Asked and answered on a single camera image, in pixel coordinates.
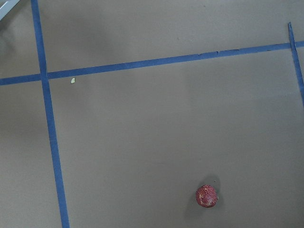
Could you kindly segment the red strawberry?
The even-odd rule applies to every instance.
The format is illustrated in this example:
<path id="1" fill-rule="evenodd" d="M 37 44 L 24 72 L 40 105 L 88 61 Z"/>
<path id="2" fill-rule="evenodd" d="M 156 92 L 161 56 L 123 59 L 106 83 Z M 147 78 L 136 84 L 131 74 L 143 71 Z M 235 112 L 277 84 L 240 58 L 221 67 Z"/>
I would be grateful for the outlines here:
<path id="1" fill-rule="evenodd" d="M 218 195 L 211 185 L 203 185 L 196 190 L 196 202 L 204 208 L 214 207 L 218 201 Z"/>

